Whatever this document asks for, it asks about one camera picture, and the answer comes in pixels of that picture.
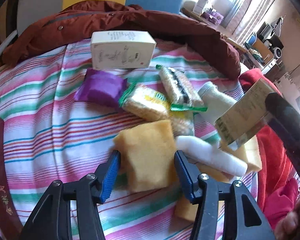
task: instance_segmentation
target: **purple wrapped package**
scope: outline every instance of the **purple wrapped package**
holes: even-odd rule
[[[88,68],[81,87],[74,95],[74,100],[119,109],[118,100],[126,89],[126,79]]]

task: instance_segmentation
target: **white bottle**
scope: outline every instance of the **white bottle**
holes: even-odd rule
[[[247,163],[198,137],[177,136],[175,140],[177,150],[183,151],[186,156],[197,162],[238,177],[247,172]]]
[[[210,81],[200,88],[198,94],[208,108],[206,112],[200,112],[200,114],[205,121],[212,125],[236,103],[236,100],[232,97],[219,92],[217,87]]]

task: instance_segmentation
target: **purple container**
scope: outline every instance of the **purple container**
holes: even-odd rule
[[[202,17],[206,18],[215,25],[219,25],[223,20],[223,16],[215,11],[205,11],[202,13]]]
[[[118,110],[118,100],[126,89],[126,79],[88,68],[81,87],[74,95],[74,100],[92,102]]]

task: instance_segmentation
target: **blue gripper pad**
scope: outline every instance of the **blue gripper pad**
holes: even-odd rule
[[[182,151],[174,154],[174,166],[176,168],[183,194],[191,204],[197,204],[202,191],[199,188],[198,176],[200,171],[196,165],[188,162]]]
[[[121,164],[121,154],[113,151],[106,163],[100,164],[96,170],[98,181],[102,180],[100,189],[100,204],[103,204],[112,192]]]

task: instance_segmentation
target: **metal screw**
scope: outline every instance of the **metal screw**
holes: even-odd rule
[[[242,186],[242,182],[241,182],[240,180],[236,180],[236,181],[234,182],[234,185],[235,185],[236,187],[241,187],[241,186]]]
[[[203,179],[203,180],[207,180],[207,179],[209,179],[209,176],[208,176],[208,174],[202,173],[199,175],[199,178]]]
[[[61,184],[61,181],[60,181],[59,179],[56,179],[56,180],[54,180],[54,181],[52,182],[52,185],[53,185],[54,187],[59,186],[60,184]]]
[[[96,175],[94,173],[89,173],[86,178],[87,179],[95,179]]]

